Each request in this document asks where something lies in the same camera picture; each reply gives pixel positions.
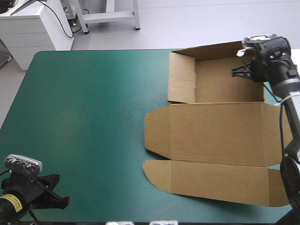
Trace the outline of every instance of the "green tabletop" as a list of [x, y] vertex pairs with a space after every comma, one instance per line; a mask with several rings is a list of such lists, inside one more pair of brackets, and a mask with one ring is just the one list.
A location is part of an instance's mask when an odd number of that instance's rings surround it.
[[0, 157], [36, 158], [42, 175], [61, 175], [56, 191], [70, 205], [37, 210], [40, 220], [275, 222], [289, 210], [172, 195], [148, 182], [143, 162], [159, 156], [144, 147], [144, 118], [168, 105], [170, 51], [35, 56], [0, 130]]

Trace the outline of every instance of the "white floor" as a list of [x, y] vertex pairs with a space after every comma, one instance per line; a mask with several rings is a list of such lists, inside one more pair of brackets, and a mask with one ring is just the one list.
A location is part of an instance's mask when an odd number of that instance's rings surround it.
[[[90, 13], [101, 12], [103, 0], [86, 0]], [[300, 48], [300, 0], [139, 0], [141, 30], [134, 22], [90, 24], [90, 33], [75, 34], [72, 50], [185, 48], [276, 33]], [[116, 10], [132, 8], [116, 0]], [[0, 127], [25, 71], [15, 61], [0, 69]]]

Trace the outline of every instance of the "cardboard box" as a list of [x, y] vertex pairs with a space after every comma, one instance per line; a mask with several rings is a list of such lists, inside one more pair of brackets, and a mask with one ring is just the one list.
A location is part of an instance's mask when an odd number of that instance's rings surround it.
[[[147, 160], [157, 188], [180, 195], [283, 206], [279, 107], [263, 103], [263, 86], [232, 77], [240, 42], [170, 53], [168, 100], [145, 120], [146, 148], [171, 160]], [[284, 118], [285, 140], [291, 133]]]

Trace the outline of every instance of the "cable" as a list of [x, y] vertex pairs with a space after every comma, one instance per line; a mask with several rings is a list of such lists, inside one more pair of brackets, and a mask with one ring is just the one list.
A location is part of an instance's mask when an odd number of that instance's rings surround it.
[[79, 28], [77, 31], [72, 31], [72, 33], [75, 34], [75, 33], [77, 33], [80, 30], [81, 30], [81, 28]]
[[6, 171], [4, 171], [4, 172], [0, 173], [0, 176], [2, 176], [2, 175], [4, 175], [4, 174], [6, 174], [6, 173], [8, 173], [8, 172], [9, 172], [9, 170], [6, 170]]
[[282, 160], [285, 157], [285, 143], [283, 138], [283, 128], [282, 128], [282, 114], [283, 114], [283, 104], [280, 105], [279, 112], [279, 129], [280, 129], [280, 142], [281, 142], [281, 152], [282, 152]]
[[39, 220], [38, 220], [38, 218], [36, 217], [36, 215], [34, 215], [32, 209], [33, 209], [33, 206], [32, 206], [32, 204], [31, 204], [30, 207], [29, 207], [29, 209], [28, 209], [28, 214], [32, 217], [32, 219], [33, 219], [33, 221], [34, 221], [34, 223], [35, 223], [36, 225], [40, 225], [41, 223], [39, 222]]
[[44, 6], [46, 6], [48, 9], [50, 9], [50, 10], [54, 13], [54, 15], [56, 16], [56, 18], [58, 19], [58, 22], [60, 22], [60, 26], [61, 26], [62, 30], [64, 31], [65, 35], [66, 35], [68, 38], [73, 38], [73, 37], [74, 37], [74, 33], [72, 32], [72, 36], [69, 36], [69, 35], [66, 33], [64, 27], [63, 27], [62, 24], [61, 24], [60, 19], [58, 18], [58, 16], [56, 15], [56, 13], [53, 11], [53, 9], [51, 9], [49, 6], [47, 6], [45, 3], [41, 2], [40, 0], [37, 0], [37, 1], [40, 2], [40, 3], [42, 3]]
[[267, 91], [272, 95], [272, 97], [275, 99], [276, 102], [280, 102], [276, 96], [272, 93], [272, 91], [264, 84], [262, 83], [262, 85], [267, 89]]

